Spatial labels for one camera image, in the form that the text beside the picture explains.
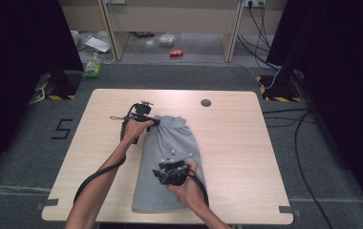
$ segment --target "wooden table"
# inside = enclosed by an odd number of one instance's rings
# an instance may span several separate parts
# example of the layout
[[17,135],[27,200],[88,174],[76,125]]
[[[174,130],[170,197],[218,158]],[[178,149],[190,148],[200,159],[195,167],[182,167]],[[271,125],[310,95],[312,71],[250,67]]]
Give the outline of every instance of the wooden table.
[[[44,220],[66,220],[80,183],[105,161],[119,143],[121,121],[132,104],[154,103],[153,115],[186,118],[195,136],[213,211],[229,224],[290,224],[288,198],[268,137],[258,98],[251,92],[95,90],[45,206]],[[210,107],[201,104],[211,100]],[[131,210],[144,135],[127,153],[97,221],[202,223],[191,211],[141,214]]]

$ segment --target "person's right hand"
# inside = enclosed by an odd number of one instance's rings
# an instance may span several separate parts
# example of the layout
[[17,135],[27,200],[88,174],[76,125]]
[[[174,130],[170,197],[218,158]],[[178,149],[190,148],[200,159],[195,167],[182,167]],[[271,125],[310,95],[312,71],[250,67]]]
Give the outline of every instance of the person's right hand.
[[[186,162],[191,166],[191,170],[197,173],[198,165],[194,162]],[[187,177],[184,184],[181,186],[167,185],[167,190],[174,193],[178,197],[178,201],[195,211],[205,205],[203,192],[199,185],[191,178]]]

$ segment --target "folded garment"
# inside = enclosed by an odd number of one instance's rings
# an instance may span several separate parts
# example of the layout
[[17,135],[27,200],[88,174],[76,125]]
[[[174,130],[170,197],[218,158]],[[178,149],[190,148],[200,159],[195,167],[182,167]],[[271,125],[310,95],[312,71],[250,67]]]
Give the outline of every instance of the folded garment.
[[158,115],[154,118],[160,120],[160,125],[152,127],[145,137],[132,210],[153,213],[186,209],[165,185],[160,184],[152,170],[160,170],[160,163],[194,161],[199,165],[197,177],[205,185],[196,139],[184,118]]

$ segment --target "gray carpet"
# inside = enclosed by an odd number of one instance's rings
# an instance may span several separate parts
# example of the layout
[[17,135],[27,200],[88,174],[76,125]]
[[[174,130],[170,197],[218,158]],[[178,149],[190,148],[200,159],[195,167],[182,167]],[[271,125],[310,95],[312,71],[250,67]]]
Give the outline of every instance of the gray carpet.
[[[274,72],[254,68],[255,75]],[[37,204],[48,198],[54,179],[71,144],[87,101],[94,89],[178,89],[253,91],[259,88],[250,71],[243,67],[105,65],[100,78],[83,80],[74,100],[44,100],[28,108],[9,149],[0,156],[0,228],[62,228],[62,222],[41,218]],[[307,102],[270,102],[260,95],[263,111],[307,108]],[[328,228],[310,196],[298,167],[294,133],[305,111],[265,114],[270,139],[295,212],[289,226],[244,225],[243,228]],[[66,139],[55,130],[71,129]],[[335,160],[329,142],[312,114],[298,130],[298,157],[309,187],[333,228],[363,228],[363,192],[350,171]]]

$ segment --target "black strap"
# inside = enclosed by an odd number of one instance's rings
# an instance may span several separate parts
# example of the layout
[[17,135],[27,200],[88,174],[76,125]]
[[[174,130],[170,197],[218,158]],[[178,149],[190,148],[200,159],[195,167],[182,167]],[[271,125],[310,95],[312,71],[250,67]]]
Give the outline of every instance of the black strap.
[[196,173],[194,173],[194,171],[190,170],[190,172],[193,172],[193,175],[190,175],[190,173],[188,174],[181,173],[181,174],[191,177],[194,180],[194,182],[196,182],[199,185],[203,193],[205,204],[209,207],[208,193],[206,192],[205,186],[203,185],[202,181],[197,177]]
[[97,172],[93,173],[92,175],[90,175],[89,177],[87,177],[83,183],[80,184],[79,188],[77,189],[77,192],[76,192],[76,195],[75,195],[75,199],[74,199],[74,204],[77,200],[77,198],[80,196],[80,193],[83,191],[84,187],[86,187],[86,185],[88,183],[90,183],[90,181],[92,181],[94,178],[104,174],[104,173],[107,173],[108,171],[110,170],[113,170],[113,169],[116,169],[118,168],[119,166],[121,166],[124,162],[125,162],[125,159],[126,159],[126,156],[124,156],[122,158],[121,161],[119,161],[118,163],[114,164],[114,165],[110,165],[104,169],[100,169],[98,170]]

